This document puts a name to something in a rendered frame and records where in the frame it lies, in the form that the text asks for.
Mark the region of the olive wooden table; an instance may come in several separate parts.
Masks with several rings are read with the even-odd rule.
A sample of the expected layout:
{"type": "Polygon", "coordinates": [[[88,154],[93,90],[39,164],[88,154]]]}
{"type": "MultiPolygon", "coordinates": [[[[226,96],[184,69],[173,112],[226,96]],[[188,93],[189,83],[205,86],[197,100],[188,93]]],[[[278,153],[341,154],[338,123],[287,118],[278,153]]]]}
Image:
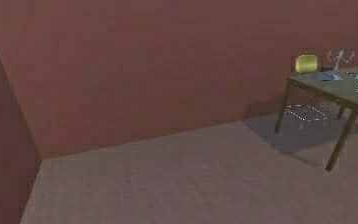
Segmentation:
{"type": "Polygon", "coordinates": [[[290,91],[293,87],[302,89],[306,92],[317,94],[329,102],[337,103],[340,106],[337,118],[340,119],[346,109],[350,110],[350,115],[342,129],[338,141],[332,151],[325,170],[331,172],[335,167],[337,159],[344,149],[345,143],[353,129],[358,117],[358,80],[355,76],[343,77],[337,81],[319,81],[315,73],[291,75],[286,79],[286,86],[283,100],[280,106],[274,133],[280,131],[283,116],[286,112],[290,91]]]}

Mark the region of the chair with yellow cushion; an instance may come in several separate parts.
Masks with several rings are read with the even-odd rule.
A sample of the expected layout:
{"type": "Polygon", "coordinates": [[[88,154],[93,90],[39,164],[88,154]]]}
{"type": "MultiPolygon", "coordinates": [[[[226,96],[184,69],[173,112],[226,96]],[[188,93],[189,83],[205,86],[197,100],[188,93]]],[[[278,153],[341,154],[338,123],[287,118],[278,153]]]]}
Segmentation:
{"type": "MultiPolygon", "coordinates": [[[[292,69],[296,73],[309,73],[318,70],[318,57],[316,55],[299,55],[296,57],[292,69]]],[[[288,103],[286,112],[300,121],[299,129],[302,129],[305,123],[313,121],[322,121],[326,124],[327,115],[310,104],[288,103]]]]}

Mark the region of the silver candelabra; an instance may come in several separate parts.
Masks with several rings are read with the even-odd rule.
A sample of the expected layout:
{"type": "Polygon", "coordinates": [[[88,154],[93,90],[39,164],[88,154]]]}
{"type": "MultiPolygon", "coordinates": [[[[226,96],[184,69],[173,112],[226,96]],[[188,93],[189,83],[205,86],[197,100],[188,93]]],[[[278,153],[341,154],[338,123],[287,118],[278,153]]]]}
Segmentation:
{"type": "Polygon", "coordinates": [[[341,80],[341,77],[338,75],[340,62],[343,61],[344,63],[349,63],[351,61],[351,59],[355,56],[355,53],[352,52],[351,55],[347,59],[344,58],[344,55],[345,55],[344,50],[340,50],[337,53],[336,56],[333,56],[332,51],[329,51],[328,54],[327,54],[327,60],[329,62],[334,62],[334,67],[329,72],[329,74],[333,77],[334,81],[340,81],[341,80]]]}

